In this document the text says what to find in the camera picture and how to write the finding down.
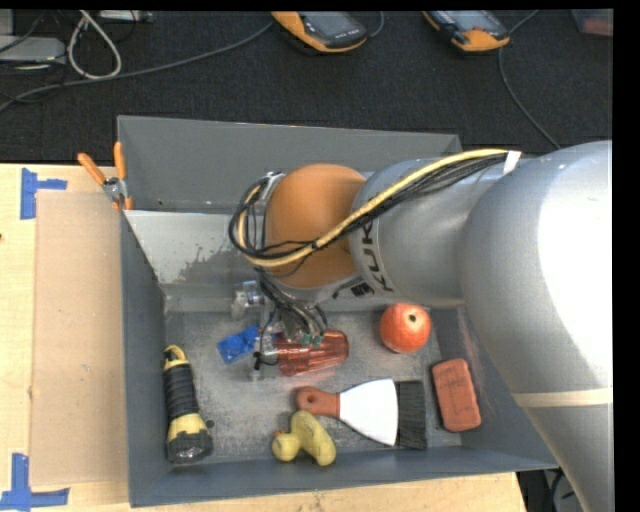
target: orange device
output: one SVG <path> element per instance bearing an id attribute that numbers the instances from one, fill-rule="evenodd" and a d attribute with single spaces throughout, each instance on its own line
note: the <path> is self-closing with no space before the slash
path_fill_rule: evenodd
<path id="1" fill-rule="evenodd" d="M 422 14 L 463 54 L 492 53 L 510 41 L 509 31 L 489 11 L 422 11 Z"/>
<path id="2" fill-rule="evenodd" d="M 362 45 L 366 27 L 342 11 L 271 11 L 296 46 L 310 53 L 342 53 Z"/>

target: blue tape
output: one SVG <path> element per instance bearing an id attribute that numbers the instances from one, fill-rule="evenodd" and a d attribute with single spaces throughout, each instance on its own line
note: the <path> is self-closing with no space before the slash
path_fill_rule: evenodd
<path id="1" fill-rule="evenodd" d="M 66 190 L 65 180 L 48 179 L 38 181 L 38 174 L 26 167 L 22 168 L 22 189 L 20 193 L 20 218 L 33 219 L 36 216 L 36 192 L 40 189 Z"/>
<path id="2" fill-rule="evenodd" d="M 66 505 L 69 488 L 51 492 L 31 492 L 29 487 L 29 457 L 21 453 L 11 456 L 11 489 L 0 496 L 0 510 L 29 512 L 32 507 Z"/>

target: red plastic object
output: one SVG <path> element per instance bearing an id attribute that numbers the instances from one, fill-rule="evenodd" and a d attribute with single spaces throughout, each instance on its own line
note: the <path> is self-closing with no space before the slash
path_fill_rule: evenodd
<path id="1" fill-rule="evenodd" d="M 463 432 L 482 423 L 469 365 L 462 359 L 449 359 L 432 368 L 444 428 Z"/>
<path id="2" fill-rule="evenodd" d="M 336 330 L 327 331 L 317 348 L 303 347 L 284 336 L 278 336 L 273 344 L 278 351 L 278 368 L 286 376 L 338 366 L 349 356 L 347 336 Z"/>

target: gray bin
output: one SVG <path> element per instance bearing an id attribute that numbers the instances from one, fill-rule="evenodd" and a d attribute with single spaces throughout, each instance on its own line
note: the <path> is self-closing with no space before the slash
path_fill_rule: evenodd
<path id="1" fill-rule="evenodd" d="M 557 467 L 478 344 L 464 308 L 432 310 L 429 342 L 400 355 L 377 338 L 383 302 L 331 300 L 329 321 L 347 334 L 351 351 L 341 366 L 317 373 L 254 381 L 246 360 L 225 365 L 217 353 L 218 341 L 257 317 L 231 319 L 233 289 L 252 276 L 242 258 L 213 251 L 193 259 L 193 245 L 207 236 L 199 229 L 203 221 L 224 223 L 245 189 L 268 171 L 331 161 L 370 173 L 459 152 L 457 136 L 124 116 L 118 139 L 136 205 L 121 219 L 132 506 Z M 190 271 L 166 271 L 175 265 Z M 173 343 L 192 363 L 201 415 L 215 422 L 213 455 L 186 467 L 173 467 L 164 454 L 163 350 Z M 430 377 L 434 364 L 455 357 L 470 364 L 483 418 L 480 427 L 460 434 L 442 428 Z M 271 455 L 273 433 L 287 430 L 295 412 L 296 388 L 310 384 L 340 392 L 378 377 L 423 380 L 426 450 L 386 447 L 337 420 L 319 418 L 338 450 L 332 465 L 320 467 L 302 453 L 290 463 Z"/>

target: brown block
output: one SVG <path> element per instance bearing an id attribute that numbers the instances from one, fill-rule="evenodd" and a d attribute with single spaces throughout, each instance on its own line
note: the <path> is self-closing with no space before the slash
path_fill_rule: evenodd
<path id="1" fill-rule="evenodd" d="M 469 365 L 464 359 L 450 359 L 432 370 L 444 428 L 462 432 L 482 423 Z"/>

